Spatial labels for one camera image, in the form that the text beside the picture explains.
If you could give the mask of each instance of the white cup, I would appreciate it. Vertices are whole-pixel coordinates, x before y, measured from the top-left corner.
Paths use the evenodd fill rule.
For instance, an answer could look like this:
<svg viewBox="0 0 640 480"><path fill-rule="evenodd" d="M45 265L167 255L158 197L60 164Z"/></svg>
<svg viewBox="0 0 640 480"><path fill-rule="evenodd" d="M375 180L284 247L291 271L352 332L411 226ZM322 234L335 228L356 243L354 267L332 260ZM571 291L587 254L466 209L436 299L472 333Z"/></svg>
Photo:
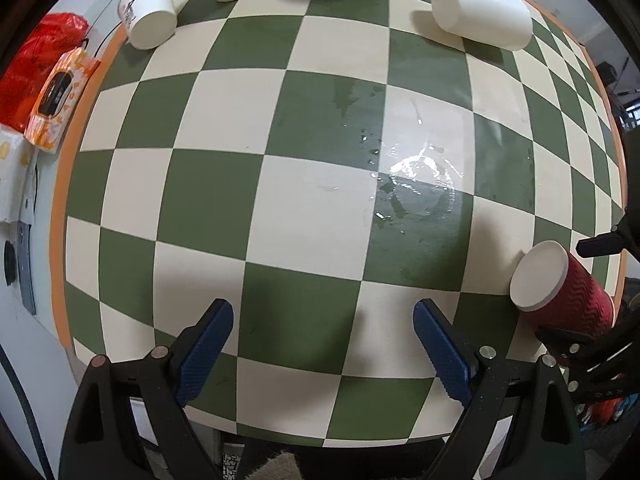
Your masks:
<svg viewBox="0 0 640 480"><path fill-rule="evenodd" d="M118 16L127 31L129 43L140 50L164 43L178 24L174 0L120 0Z"/></svg>
<svg viewBox="0 0 640 480"><path fill-rule="evenodd" d="M431 7L440 28L479 43L520 50L533 35L522 0L431 0Z"/></svg>

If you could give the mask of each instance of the metal screw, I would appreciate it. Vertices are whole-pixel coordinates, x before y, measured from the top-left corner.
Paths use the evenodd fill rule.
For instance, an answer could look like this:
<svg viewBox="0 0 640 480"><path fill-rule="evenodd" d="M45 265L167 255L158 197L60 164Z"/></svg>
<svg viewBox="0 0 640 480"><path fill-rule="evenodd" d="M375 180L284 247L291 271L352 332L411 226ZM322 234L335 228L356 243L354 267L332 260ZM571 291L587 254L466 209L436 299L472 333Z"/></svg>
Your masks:
<svg viewBox="0 0 640 480"><path fill-rule="evenodd" d="M103 364L107 362L107 358L104 355L97 355L93 359L91 359L91 366L94 368L100 368Z"/></svg>
<svg viewBox="0 0 640 480"><path fill-rule="evenodd" d="M480 355L485 359L493 359L495 357L495 349L491 346L480 347Z"/></svg>
<svg viewBox="0 0 640 480"><path fill-rule="evenodd" d="M169 349L166 346L158 345L151 351L151 357L153 359L162 359L169 353Z"/></svg>
<svg viewBox="0 0 640 480"><path fill-rule="evenodd" d="M556 366L556 358L549 354L544 354L542 356L542 362L549 368L553 368L554 366Z"/></svg>

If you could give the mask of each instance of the green and white checkered surface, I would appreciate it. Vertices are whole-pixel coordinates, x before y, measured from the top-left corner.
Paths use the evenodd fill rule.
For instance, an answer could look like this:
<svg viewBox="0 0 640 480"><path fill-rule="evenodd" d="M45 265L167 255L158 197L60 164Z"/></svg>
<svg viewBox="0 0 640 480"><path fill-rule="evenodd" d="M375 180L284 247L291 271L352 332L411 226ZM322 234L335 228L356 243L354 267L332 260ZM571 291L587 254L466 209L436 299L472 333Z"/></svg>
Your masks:
<svg viewBox="0 0 640 480"><path fill-rule="evenodd" d="M169 41L119 51L76 158L78 355L143 356L222 297L236 324L194 420L313 446L449 433L460 404L415 302L533 359L508 297L519 257L621 216L580 48L533 8L512 53L439 30L430 0L176 6ZM619 256L583 263L613 295Z"/></svg>

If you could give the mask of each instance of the blue gripper pad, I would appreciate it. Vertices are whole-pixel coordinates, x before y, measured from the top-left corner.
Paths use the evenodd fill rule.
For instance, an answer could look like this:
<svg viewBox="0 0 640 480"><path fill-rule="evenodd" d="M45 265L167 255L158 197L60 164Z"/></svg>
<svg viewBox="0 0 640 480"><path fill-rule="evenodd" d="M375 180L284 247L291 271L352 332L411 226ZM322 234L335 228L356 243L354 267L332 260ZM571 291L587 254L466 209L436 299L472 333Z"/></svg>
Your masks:
<svg viewBox="0 0 640 480"><path fill-rule="evenodd" d="M181 406L200 394L222 347L231 334L234 310L228 301L217 301L222 301L217 312L202 330L178 368L178 387L174 397Z"/></svg>
<svg viewBox="0 0 640 480"><path fill-rule="evenodd" d="M415 333L427 351L449 397L459 400L466 407L472 397L469 388L472 371L424 301L418 301L414 306Z"/></svg>

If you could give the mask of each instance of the red corrugated paper cup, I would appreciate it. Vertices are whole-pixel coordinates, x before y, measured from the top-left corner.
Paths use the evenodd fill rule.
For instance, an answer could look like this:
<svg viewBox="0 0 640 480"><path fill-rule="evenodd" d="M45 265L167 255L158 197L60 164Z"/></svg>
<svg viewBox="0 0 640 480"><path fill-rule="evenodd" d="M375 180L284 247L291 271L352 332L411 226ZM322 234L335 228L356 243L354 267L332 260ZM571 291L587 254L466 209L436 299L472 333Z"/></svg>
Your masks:
<svg viewBox="0 0 640 480"><path fill-rule="evenodd" d="M509 294L534 330L552 326L598 337L613 325L611 298L571 253L552 240L524 255Z"/></svg>

